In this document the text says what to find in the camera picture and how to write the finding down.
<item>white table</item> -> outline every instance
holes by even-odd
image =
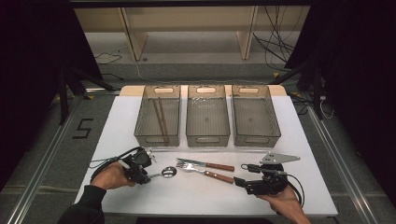
[[[243,170],[242,163],[260,164],[260,159],[268,150],[275,153],[300,156],[300,161],[284,163],[285,171],[296,176],[304,187],[304,211],[309,217],[333,217],[337,215],[330,193],[324,183],[318,165],[304,135],[291,99],[288,96],[273,96],[273,103],[282,136],[274,148],[235,147],[233,145],[233,121],[231,118],[230,96],[228,109],[231,136],[227,147],[195,148],[187,146],[186,111],[187,95],[182,92],[180,122],[180,146],[153,148],[157,158],[146,168],[149,174],[157,174],[166,166],[175,166],[176,158],[225,163],[235,166],[234,172],[207,168],[222,175],[236,176],[246,180],[259,180],[261,175]],[[134,126],[141,97],[118,96],[108,115],[93,160],[119,156],[121,153],[137,147]],[[93,169],[88,169],[76,202],[83,188],[90,183]],[[291,177],[290,182],[298,189],[298,184]],[[187,173],[177,168],[177,175],[172,178],[161,176],[153,178],[146,185],[134,188],[123,187],[109,190],[103,200],[105,213],[123,214],[141,217],[268,217],[274,213],[270,205],[246,191],[217,179]]]

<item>person's arm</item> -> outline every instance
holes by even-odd
[[[102,200],[106,191],[123,186],[133,187],[134,182],[125,176],[121,164],[118,162],[109,164],[90,185],[85,186],[78,203],[68,207],[58,223],[105,223]]]
[[[295,224],[311,223],[305,215],[303,208],[297,200],[297,197],[291,188],[287,186],[282,192],[277,195],[256,195],[256,197],[267,201],[271,204],[271,208],[275,212],[279,212]]]

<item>translucent plastic bin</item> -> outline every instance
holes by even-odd
[[[142,147],[180,144],[180,86],[146,86],[134,136]]]
[[[224,86],[189,86],[186,135],[189,147],[228,146],[230,122]]]
[[[233,86],[233,133],[237,147],[274,147],[281,136],[268,86]]]

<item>metal fork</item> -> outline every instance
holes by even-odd
[[[199,173],[201,175],[208,175],[210,177],[216,178],[218,180],[225,181],[225,182],[230,183],[230,184],[233,183],[233,178],[232,177],[229,177],[229,176],[226,176],[226,175],[219,175],[219,174],[216,174],[216,173],[213,173],[213,172],[210,172],[210,171],[206,171],[206,170],[198,170],[191,163],[178,162],[176,167],[182,168],[182,169],[184,169],[187,172],[194,171],[194,172],[197,172],[197,173]]]

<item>sleeve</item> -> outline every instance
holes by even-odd
[[[64,211],[58,224],[105,223],[102,211],[102,200],[105,194],[104,189],[91,185],[85,186],[79,202]]]

